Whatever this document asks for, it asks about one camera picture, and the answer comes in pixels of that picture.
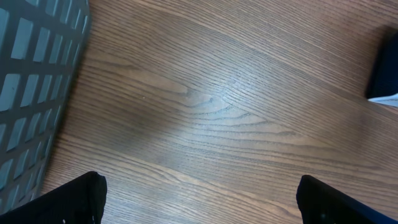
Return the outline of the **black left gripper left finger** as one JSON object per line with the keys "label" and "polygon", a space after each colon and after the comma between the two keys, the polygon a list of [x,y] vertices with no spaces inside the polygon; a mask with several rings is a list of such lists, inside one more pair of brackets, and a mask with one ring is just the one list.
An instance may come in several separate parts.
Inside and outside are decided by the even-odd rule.
{"label": "black left gripper left finger", "polygon": [[90,171],[1,215],[1,224],[101,223],[106,194],[106,178]]}

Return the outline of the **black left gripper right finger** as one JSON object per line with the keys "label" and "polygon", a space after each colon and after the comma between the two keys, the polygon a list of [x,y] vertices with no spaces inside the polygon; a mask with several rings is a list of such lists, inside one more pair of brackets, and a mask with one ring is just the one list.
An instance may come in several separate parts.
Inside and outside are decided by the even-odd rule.
{"label": "black left gripper right finger", "polygon": [[296,200],[303,224],[397,224],[394,220],[326,183],[303,175]]}

